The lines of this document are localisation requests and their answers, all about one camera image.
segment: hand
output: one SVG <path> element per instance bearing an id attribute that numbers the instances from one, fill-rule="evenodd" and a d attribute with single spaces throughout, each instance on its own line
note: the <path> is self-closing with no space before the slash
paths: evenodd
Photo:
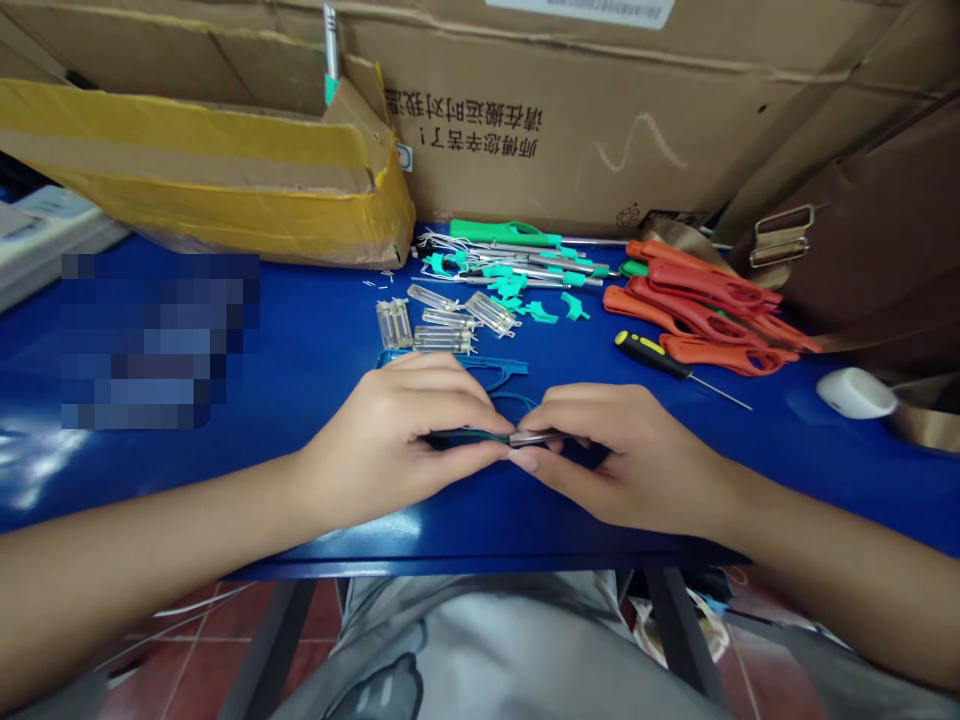
<path id="1" fill-rule="evenodd" d="M 707 447 L 639 385 L 551 388 L 519 427 L 553 427 L 610 448 L 593 471 L 545 448 L 509 459 L 613 525 L 714 538 L 736 515 L 742 485 L 760 477 Z"/>
<path id="2" fill-rule="evenodd" d="M 496 441 L 438 452 L 420 438 L 470 426 L 513 432 L 487 393 L 450 354 L 410 353 L 368 372 L 293 460 L 293 473 L 325 529 L 359 525 L 407 507 L 506 457 Z"/>

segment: white device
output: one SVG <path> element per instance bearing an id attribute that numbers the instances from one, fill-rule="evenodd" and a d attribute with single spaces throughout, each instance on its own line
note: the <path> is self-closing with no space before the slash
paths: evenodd
<path id="1" fill-rule="evenodd" d="M 853 420 L 889 415 L 897 407 L 897 396 L 866 370 L 843 368 L 824 375 L 817 382 L 817 395 L 844 417 Z"/>
<path id="2" fill-rule="evenodd" d="M 0 229 L 0 313 L 59 278 L 63 253 L 98 253 L 130 234 L 90 201 L 55 185 L 4 209 L 20 222 Z"/>

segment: transparent plastic piece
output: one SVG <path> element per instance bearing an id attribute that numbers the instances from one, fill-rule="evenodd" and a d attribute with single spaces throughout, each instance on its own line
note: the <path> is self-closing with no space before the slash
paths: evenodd
<path id="1" fill-rule="evenodd" d="M 419 300 L 425 305 L 437 308 L 438 310 L 456 310 L 460 307 L 456 300 L 450 300 L 443 295 L 438 295 L 432 290 L 427 290 L 419 285 L 411 285 L 407 288 L 407 295 L 414 300 Z"/>
<path id="2" fill-rule="evenodd" d="M 384 350 L 400 348 L 400 337 L 393 320 L 393 303 L 381 300 L 377 303 L 377 322 L 380 323 L 380 340 Z"/>
<path id="3" fill-rule="evenodd" d="M 407 313 L 406 299 L 394 298 L 393 313 L 397 320 L 397 339 L 400 347 L 407 348 L 413 345 L 413 333 L 410 331 L 410 315 Z"/>
<path id="4" fill-rule="evenodd" d="M 498 338 L 502 338 L 504 335 L 514 337 L 515 333 L 512 328 L 522 325 L 522 323 L 517 322 L 516 315 L 497 305 L 482 292 L 474 293 L 464 307 L 468 313 L 493 330 Z"/>
<path id="5" fill-rule="evenodd" d="M 432 307 L 423 309 L 423 321 L 433 323 L 434 325 L 462 327 L 467 330 L 473 330 L 483 325 L 483 323 L 478 322 L 477 319 L 471 315 L 464 315 L 463 313 L 452 312 L 450 310 L 439 310 Z"/>
<path id="6" fill-rule="evenodd" d="M 413 339 L 425 340 L 427 338 L 476 340 L 473 334 L 466 328 L 437 327 L 436 325 L 417 325 L 413 333 Z"/>
<path id="7" fill-rule="evenodd" d="M 394 298 L 378 302 L 377 322 L 380 325 L 380 340 L 384 350 L 399 350 L 413 345 L 406 300 Z"/>
<path id="8" fill-rule="evenodd" d="M 416 338 L 413 341 L 413 349 L 418 352 L 452 352 L 460 355 L 469 355 L 476 352 L 470 339 L 456 340 L 454 338 Z"/>

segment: orange plastic tool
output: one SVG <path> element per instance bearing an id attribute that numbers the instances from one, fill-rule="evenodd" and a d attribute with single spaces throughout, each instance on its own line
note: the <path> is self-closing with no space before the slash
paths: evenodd
<path id="1" fill-rule="evenodd" d="M 706 260 L 701 260 L 690 253 L 677 250 L 675 247 L 667 245 L 666 243 L 657 242 L 656 240 L 631 240 L 627 244 L 627 255 L 634 260 L 642 260 L 643 262 L 650 262 L 654 258 L 661 258 L 676 265 L 696 268 L 697 270 L 707 270 L 708 272 L 716 272 L 725 277 L 730 277 L 729 273 L 725 273 L 720 268 L 714 267 Z"/>
<path id="2" fill-rule="evenodd" d="M 616 313 L 617 315 L 626 315 L 627 317 L 635 317 L 640 320 L 646 320 L 647 322 L 652 322 L 654 325 L 659 325 L 664 330 L 667 330 L 677 337 L 685 338 L 695 338 L 699 337 L 696 333 L 689 332 L 687 330 L 681 330 L 677 327 L 676 321 L 669 313 L 664 312 L 660 308 L 656 308 L 650 303 L 645 303 L 643 300 L 637 300 L 635 297 L 630 297 L 627 295 L 627 291 L 616 285 L 609 286 L 606 290 L 603 291 L 603 307 L 607 312 Z"/>
<path id="3" fill-rule="evenodd" d="M 634 275 L 630 278 L 627 283 L 627 294 L 669 313 L 690 326 L 696 334 L 712 342 L 750 345 L 758 348 L 769 347 L 769 343 L 756 333 L 743 325 L 738 325 L 730 318 L 718 315 L 695 300 L 657 292 L 645 277 Z"/>
<path id="4" fill-rule="evenodd" d="M 787 325 L 783 320 L 774 315 L 755 315 L 753 317 L 743 318 L 750 329 L 756 330 L 761 335 L 783 343 L 794 350 L 807 350 L 809 352 L 823 352 L 823 346 L 814 342 L 808 335 L 804 335 L 792 325 Z"/>
<path id="5" fill-rule="evenodd" d="M 663 258 L 654 258 L 649 267 L 647 281 L 657 292 L 697 300 L 738 317 L 770 312 L 783 299 L 780 294 L 752 282 L 677 265 Z"/>
<path id="6" fill-rule="evenodd" d="M 660 336 L 660 344 L 674 360 L 685 365 L 719 365 L 744 377 L 772 375 L 784 363 L 800 359 L 789 350 L 720 345 L 703 338 L 678 338 L 666 333 Z"/>

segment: yellow and black screwdriver handle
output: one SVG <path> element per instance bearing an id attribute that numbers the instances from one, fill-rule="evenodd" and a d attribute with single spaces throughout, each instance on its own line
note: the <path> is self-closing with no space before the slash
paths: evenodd
<path id="1" fill-rule="evenodd" d="M 686 380 L 693 375 L 693 369 L 689 365 L 674 360 L 667 355 L 666 350 L 653 340 L 624 330 L 614 338 L 613 342 L 620 349 L 620 352 L 631 360 L 636 360 L 641 365 L 646 365 L 654 370 L 665 372 L 677 378 L 677 380 Z"/>

